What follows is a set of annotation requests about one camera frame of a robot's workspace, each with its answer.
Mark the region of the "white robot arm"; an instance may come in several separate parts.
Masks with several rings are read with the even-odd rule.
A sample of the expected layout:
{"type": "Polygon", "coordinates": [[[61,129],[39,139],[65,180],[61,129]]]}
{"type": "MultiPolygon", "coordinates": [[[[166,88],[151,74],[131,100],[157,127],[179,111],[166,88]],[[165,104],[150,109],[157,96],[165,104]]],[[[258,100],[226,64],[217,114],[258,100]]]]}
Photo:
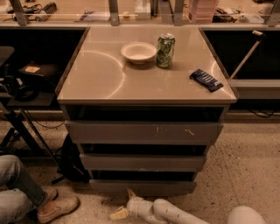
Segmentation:
{"type": "MultiPolygon", "coordinates": [[[[179,209],[168,200],[149,201],[136,196],[129,188],[127,192],[129,200],[126,207],[117,208],[109,216],[111,220],[120,220],[131,216],[141,218],[148,224],[210,224],[179,209]]],[[[237,206],[228,214],[226,224],[267,224],[267,222],[255,209],[248,206],[237,206]]]]}

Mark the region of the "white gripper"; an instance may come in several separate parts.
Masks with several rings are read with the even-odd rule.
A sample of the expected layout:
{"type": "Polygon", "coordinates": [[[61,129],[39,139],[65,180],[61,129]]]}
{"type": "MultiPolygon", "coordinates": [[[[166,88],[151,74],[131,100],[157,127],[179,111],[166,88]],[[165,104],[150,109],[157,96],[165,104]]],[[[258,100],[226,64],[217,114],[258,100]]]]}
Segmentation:
{"type": "Polygon", "coordinates": [[[154,214],[153,203],[140,197],[136,197],[136,194],[130,189],[127,189],[129,195],[129,202],[127,203],[127,209],[124,206],[117,208],[109,218],[111,220],[126,219],[130,216],[135,218],[146,219],[154,214]]]}

